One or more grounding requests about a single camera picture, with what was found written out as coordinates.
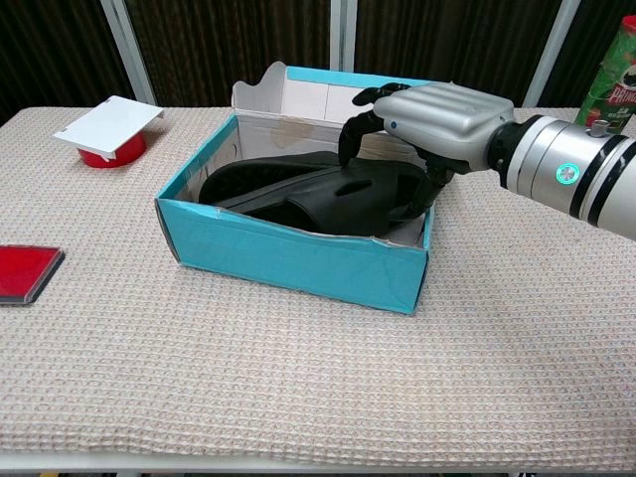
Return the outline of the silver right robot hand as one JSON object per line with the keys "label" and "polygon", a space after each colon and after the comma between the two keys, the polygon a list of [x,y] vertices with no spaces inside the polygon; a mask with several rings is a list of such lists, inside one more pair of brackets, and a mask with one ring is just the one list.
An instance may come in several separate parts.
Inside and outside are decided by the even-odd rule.
{"label": "silver right robot hand", "polygon": [[363,89],[352,103],[372,108],[344,123],[338,143],[341,166],[358,155],[365,135],[380,131],[412,146],[424,161],[413,198],[392,212],[397,221],[427,211],[454,174],[487,170],[492,137],[515,122],[511,100],[452,82],[390,82]]}

